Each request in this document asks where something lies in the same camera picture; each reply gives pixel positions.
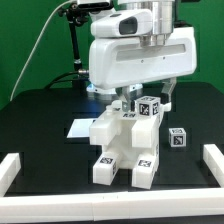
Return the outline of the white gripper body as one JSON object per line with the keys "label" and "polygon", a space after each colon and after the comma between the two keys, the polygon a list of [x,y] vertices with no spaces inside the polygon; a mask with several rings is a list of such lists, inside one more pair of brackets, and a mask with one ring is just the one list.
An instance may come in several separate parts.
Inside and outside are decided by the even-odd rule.
{"label": "white gripper body", "polygon": [[152,28],[149,9],[122,10],[93,22],[91,83],[107,90],[192,74],[197,64],[194,29],[176,28],[165,41],[143,43]]}

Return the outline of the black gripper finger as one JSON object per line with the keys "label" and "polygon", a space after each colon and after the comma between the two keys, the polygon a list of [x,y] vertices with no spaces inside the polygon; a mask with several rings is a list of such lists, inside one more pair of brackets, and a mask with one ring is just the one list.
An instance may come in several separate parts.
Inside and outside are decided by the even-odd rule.
{"label": "black gripper finger", "polygon": [[133,110],[133,101],[136,89],[134,86],[119,87],[116,89],[119,100],[122,102],[122,110],[129,112]]}
{"label": "black gripper finger", "polygon": [[163,81],[163,88],[161,91],[161,102],[169,103],[172,98],[172,92],[176,86],[177,79],[169,78]]}

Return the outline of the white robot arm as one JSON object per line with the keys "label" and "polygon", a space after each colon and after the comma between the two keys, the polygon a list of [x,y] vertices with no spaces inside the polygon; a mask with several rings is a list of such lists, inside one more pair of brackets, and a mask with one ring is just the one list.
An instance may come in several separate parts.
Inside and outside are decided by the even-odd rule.
{"label": "white robot arm", "polygon": [[131,85],[168,79],[171,88],[177,77],[196,69],[194,29],[174,26],[174,2],[118,0],[123,10],[91,24],[90,81],[115,90],[125,111],[131,107]]}

